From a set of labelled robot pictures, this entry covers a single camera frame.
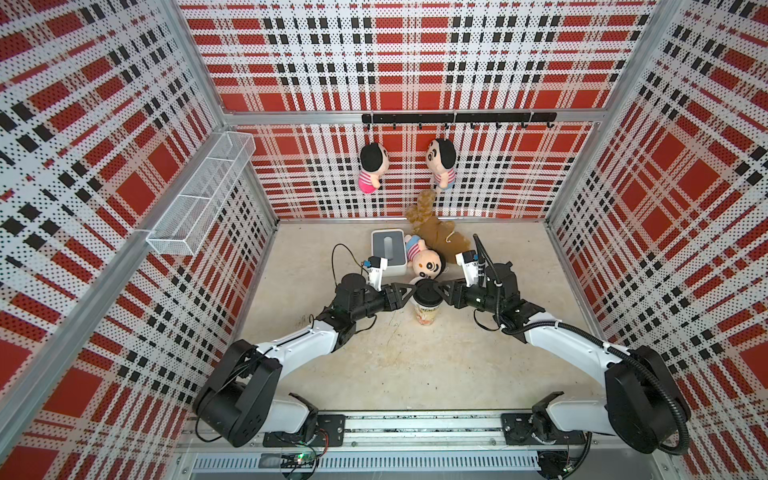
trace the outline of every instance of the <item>cable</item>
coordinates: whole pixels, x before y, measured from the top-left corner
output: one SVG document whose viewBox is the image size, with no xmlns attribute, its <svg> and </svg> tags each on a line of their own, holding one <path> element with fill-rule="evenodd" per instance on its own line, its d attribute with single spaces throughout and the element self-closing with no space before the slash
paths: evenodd
<svg viewBox="0 0 768 480">
<path fill-rule="evenodd" d="M 261 354 L 261 358 L 264 358 L 264 357 L 267 355 L 267 353 L 269 353 L 269 352 L 272 350 L 272 348 L 274 348 L 274 347 L 272 347 L 272 346 L 271 346 L 270 348 L 268 348 L 268 349 L 266 350 L 266 352 L 262 353 L 262 354 Z M 220 393 L 220 392 L 221 392 L 222 390 L 224 390 L 224 389 L 225 389 L 225 388 L 226 388 L 226 387 L 227 387 L 227 386 L 228 386 L 230 383 L 234 382 L 234 381 L 235 381 L 235 379 L 236 379 L 238 376 L 240 376 L 240 374 L 241 374 L 241 373 L 243 373 L 243 372 L 245 372 L 246 370 L 248 370 L 248 368 L 250 367 L 250 361 L 246 361 L 246 362 L 238 363 L 237 365 L 235 365 L 235 366 L 234 366 L 234 368 L 233 368 L 232 370 L 235 370 L 235 369 L 236 369 L 236 368 L 238 368 L 238 367 L 240 367 L 240 369 L 239 369 L 239 370 L 237 370 L 236 372 L 233 372 L 233 373 L 232 373 L 232 374 L 231 374 L 229 377 L 227 377 L 227 381 L 226 381 L 226 382 L 224 382 L 224 384 L 221 386 L 221 388 L 220 388 L 220 389 L 218 389 L 218 390 L 216 391 L 216 393 L 214 393 L 214 395 L 216 395 L 216 394 Z M 199 426 L 199 424 L 200 424 L 200 414 L 199 414 L 199 413 L 197 413 L 197 410 L 195 410 L 195 413 L 194 413 L 194 414 L 195 414 L 195 415 L 197 415 L 197 420 L 196 420 L 196 421 L 195 421 L 195 423 L 194 423 L 194 434 L 195 434 L 195 435 L 196 435 L 196 436 L 197 436 L 197 437 L 200 439 L 200 441 L 201 441 L 201 442 L 211 443 L 211 442 L 215 442 L 215 441 L 217 441 L 218 439 L 220 439 L 220 438 L 221 438 L 221 435 L 217 436 L 215 439 L 210 439 L 210 440 L 206 440 L 206 439 L 204 439 L 203 437 L 201 437 L 201 436 L 200 436 L 200 433 L 197 431 L 197 427 L 198 427 L 198 426 Z"/>
<path fill-rule="evenodd" d="M 586 437 L 587 438 L 586 438 L 586 443 L 584 443 L 584 451 L 581 453 L 581 456 L 578 458 L 576 463 L 574 463 L 573 469 L 570 472 L 568 472 L 565 475 L 563 475 L 563 477 L 562 477 L 563 479 L 568 478 L 571 475 L 573 475 L 574 472 L 576 472 L 578 470 L 578 468 L 581 467 L 581 464 L 584 463 L 584 460 L 587 459 L 587 454 L 589 453 L 589 449 L 592 446 L 592 432 L 587 432 Z"/>
<path fill-rule="evenodd" d="M 501 325 L 499 325 L 499 324 L 496 324 L 496 328 L 495 328 L 495 329 L 489 329 L 487 326 L 485 326 L 485 325 L 483 325 L 482 323 L 478 322 L 477 313 L 478 313 L 478 310 L 477 310 L 477 309 L 475 309 L 475 311 L 474 311 L 474 312 L 472 312 L 472 318 L 474 318 L 474 319 L 475 319 L 475 323 L 477 323 L 477 324 L 478 324 L 478 326 L 479 326 L 480 328 L 482 328 L 483 330 L 485 330 L 485 331 L 487 331 L 487 332 L 497 332 L 497 331 L 498 331 L 498 329 L 500 329 L 500 328 L 502 327 Z"/>
<path fill-rule="evenodd" d="M 197 420 L 195 420 L 195 423 L 194 423 L 194 434 L 197 435 L 197 437 L 200 439 L 201 442 L 211 443 L 221 438 L 221 435 L 219 435 L 215 439 L 210 439 L 210 440 L 204 439 L 203 437 L 200 436 L 200 433 L 197 431 L 197 426 L 199 424 L 200 424 L 200 417 L 197 417 Z"/>
<path fill-rule="evenodd" d="M 320 430 L 323 433 L 323 436 L 326 437 L 326 447 L 323 450 L 323 453 L 320 454 L 320 456 L 322 457 L 323 455 L 328 453 L 328 444 L 330 443 L 330 437 L 328 436 L 328 432 L 326 432 L 325 430 L 323 430 L 323 429 L 318 429 L 318 430 Z"/>
<path fill-rule="evenodd" d="M 312 460 L 312 462 L 313 462 L 312 471 L 311 471 L 311 473 L 310 473 L 310 476 L 309 476 L 309 477 L 307 477 L 307 478 L 306 478 L 306 479 L 304 479 L 304 480 L 309 480 L 309 478 L 312 478 L 312 476 L 313 476 L 313 475 L 315 475 L 315 472 L 317 471 L 317 466 L 320 464 L 320 457 L 322 457 L 323 455 L 325 455 L 325 454 L 328 452 L 328 443 L 329 443 L 328 432 L 326 432 L 326 431 L 325 431 L 325 430 L 323 430 L 323 429 L 317 429 L 317 432 L 321 432 L 321 433 L 322 433 L 322 434 L 325 436 L 325 438 L 326 438 L 326 446 L 325 446 L 325 448 L 324 448 L 324 450 L 323 450 L 323 453 L 321 453 L 320 455 L 317 455 L 317 450 L 315 450 L 315 449 L 314 449 L 314 447 L 312 447 L 312 446 L 311 446 L 309 443 L 304 443 L 304 442 L 291 442 L 291 441 L 289 441 L 289 440 L 286 440 L 286 439 L 285 439 L 284 437 L 282 437 L 281 435 L 279 435 L 279 434 L 275 434 L 275 437 L 277 437 L 277 439 L 278 439 L 278 440 L 280 440 L 280 441 L 281 441 L 281 442 L 283 442 L 283 443 L 289 443 L 289 444 L 291 444 L 291 445 L 296 445 L 296 446 L 307 447 L 308 449 L 312 450 L 312 453 L 314 454 L 314 457 L 313 457 L 313 460 Z M 296 465 L 295 467 L 293 467 L 293 469 L 292 469 L 290 472 L 288 472 L 288 475 L 285 475 L 285 474 L 283 474 L 283 476 L 284 476 L 285 478 L 290 478 L 290 476 L 291 476 L 291 475 L 292 475 L 292 474 L 293 474 L 293 473 L 296 471 L 296 469 L 297 469 L 297 468 L 299 468 L 300 466 L 301 466 L 301 465 Z"/>
<path fill-rule="evenodd" d="M 352 251 L 349 249 L 349 247 L 343 243 L 337 243 L 333 246 L 333 250 L 331 250 L 331 273 L 333 273 L 333 282 L 336 284 L 336 286 L 339 286 L 339 282 L 336 281 L 336 268 L 333 266 L 333 254 L 336 252 L 337 247 L 344 247 L 346 248 L 346 251 L 349 252 L 349 255 L 352 256 L 352 260 L 355 261 L 355 265 L 360 265 L 360 275 L 362 275 L 362 271 L 365 270 L 366 273 L 368 273 L 368 270 L 362 265 L 362 263 L 358 262 L 355 258 L 355 254 L 352 253 Z"/>
<path fill-rule="evenodd" d="M 377 319 L 377 318 L 378 318 L 378 317 L 377 317 L 377 315 L 376 315 L 376 314 L 374 314 L 374 315 L 373 315 L 373 323 L 371 323 L 371 326 L 369 326 L 369 327 L 368 327 L 368 328 L 366 328 L 366 329 L 362 329 L 362 330 L 358 330 L 358 331 L 356 331 L 356 332 L 355 332 L 355 335 L 357 335 L 358 333 L 362 333 L 362 332 L 365 332 L 366 330 L 370 330 L 370 329 L 372 329 L 372 328 L 373 328 L 373 326 L 374 326 L 374 325 L 376 325 L 376 319 Z"/>
<path fill-rule="evenodd" d="M 578 328 L 577 326 L 570 325 L 568 323 L 563 323 L 559 320 L 540 320 L 534 323 L 529 323 L 526 326 L 523 326 L 520 329 L 512 330 L 508 329 L 507 327 L 502 329 L 502 333 L 505 335 L 518 335 L 520 333 L 525 333 L 531 329 L 537 328 L 539 326 L 556 326 L 558 328 L 566 329 L 569 332 L 576 333 L 577 335 L 583 336 L 585 339 L 589 340 L 590 342 L 594 343 L 597 346 L 602 347 L 603 341 L 598 339 L 595 336 L 592 336 L 590 333 L 585 332 L 584 330 Z M 631 356 L 627 355 L 626 353 L 622 352 L 621 350 L 609 346 L 607 348 L 609 353 L 614 354 L 615 356 L 619 357 L 620 359 L 624 360 L 629 366 L 631 366 L 633 369 L 635 369 L 636 372 L 639 372 L 643 378 L 645 378 L 648 383 L 656 390 L 656 392 L 659 394 L 659 396 L 664 400 L 664 402 L 667 404 L 667 407 L 669 408 L 672 419 L 675 422 L 675 426 L 677 427 L 677 433 L 678 433 L 678 440 L 677 445 L 674 447 L 670 447 L 669 445 L 665 444 L 659 444 L 659 450 L 662 452 L 668 453 L 669 455 L 685 455 L 688 451 L 688 447 L 690 446 L 690 434 L 688 433 L 688 427 L 686 426 L 686 417 L 685 413 L 683 412 L 680 405 L 677 404 L 675 399 L 672 398 L 672 395 L 664 388 L 664 386 L 661 385 L 661 382 L 659 381 L 656 376 L 650 372 L 649 369 L 645 368 L 645 365 L 638 362 L 636 359 L 632 358 Z"/>
</svg>

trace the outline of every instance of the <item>doll hair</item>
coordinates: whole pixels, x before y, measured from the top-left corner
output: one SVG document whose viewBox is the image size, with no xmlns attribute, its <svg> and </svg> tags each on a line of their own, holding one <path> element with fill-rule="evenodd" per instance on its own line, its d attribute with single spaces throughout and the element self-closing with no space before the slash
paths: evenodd
<svg viewBox="0 0 768 480">
<path fill-rule="evenodd" d="M 366 145 L 360 151 L 360 165 L 366 172 L 372 174 L 377 171 L 382 166 L 383 161 L 382 149 L 377 143 Z"/>
<path fill-rule="evenodd" d="M 449 169 L 456 164 L 456 149 L 450 140 L 445 138 L 436 138 L 440 148 L 440 163 L 443 168 Z"/>
</svg>

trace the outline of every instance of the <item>tissue box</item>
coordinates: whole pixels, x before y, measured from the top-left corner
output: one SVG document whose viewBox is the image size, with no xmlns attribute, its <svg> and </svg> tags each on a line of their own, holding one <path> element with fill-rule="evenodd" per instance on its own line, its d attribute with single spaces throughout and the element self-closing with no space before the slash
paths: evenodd
<svg viewBox="0 0 768 480">
<path fill-rule="evenodd" d="M 371 233 L 371 254 L 387 259 L 383 276 L 402 276 L 408 269 L 405 234 L 399 228 L 375 230 Z"/>
</svg>

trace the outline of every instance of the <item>black lid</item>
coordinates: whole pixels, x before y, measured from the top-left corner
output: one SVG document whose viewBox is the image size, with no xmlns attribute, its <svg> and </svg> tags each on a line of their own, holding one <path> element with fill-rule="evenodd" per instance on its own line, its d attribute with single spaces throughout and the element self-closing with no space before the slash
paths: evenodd
<svg viewBox="0 0 768 480">
<path fill-rule="evenodd" d="M 431 278 L 422 278 L 416 282 L 416 291 L 413 293 L 413 299 L 421 306 L 432 308 L 442 302 L 442 297 L 435 289 L 437 280 Z"/>
</svg>

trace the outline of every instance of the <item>brown plush toy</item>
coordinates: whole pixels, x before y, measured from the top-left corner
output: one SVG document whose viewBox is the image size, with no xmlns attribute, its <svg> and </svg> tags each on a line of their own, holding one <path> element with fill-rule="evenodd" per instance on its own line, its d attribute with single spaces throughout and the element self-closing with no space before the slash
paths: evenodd
<svg viewBox="0 0 768 480">
<path fill-rule="evenodd" d="M 427 247 L 440 253 L 449 263 L 456 263 L 456 254 L 470 250 L 469 240 L 456 232 L 455 223 L 442 221 L 435 216 L 432 206 L 436 193 L 433 189 L 422 190 L 416 203 L 406 209 L 406 218 L 413 225 L 413 232 L 424 240 Z"/>
</svg>

